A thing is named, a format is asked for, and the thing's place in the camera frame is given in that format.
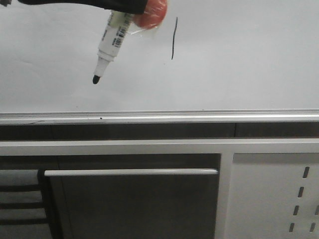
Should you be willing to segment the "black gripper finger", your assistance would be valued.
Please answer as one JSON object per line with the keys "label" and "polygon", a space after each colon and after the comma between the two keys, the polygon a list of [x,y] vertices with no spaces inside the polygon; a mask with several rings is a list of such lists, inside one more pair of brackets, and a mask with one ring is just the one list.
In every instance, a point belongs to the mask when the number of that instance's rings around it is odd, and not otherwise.
{"label": "black gripper finger", "polygon": [[83,4],[130,14],[143,14],[148,3],[147,0],[19,0],[19,2],[27,5]]}

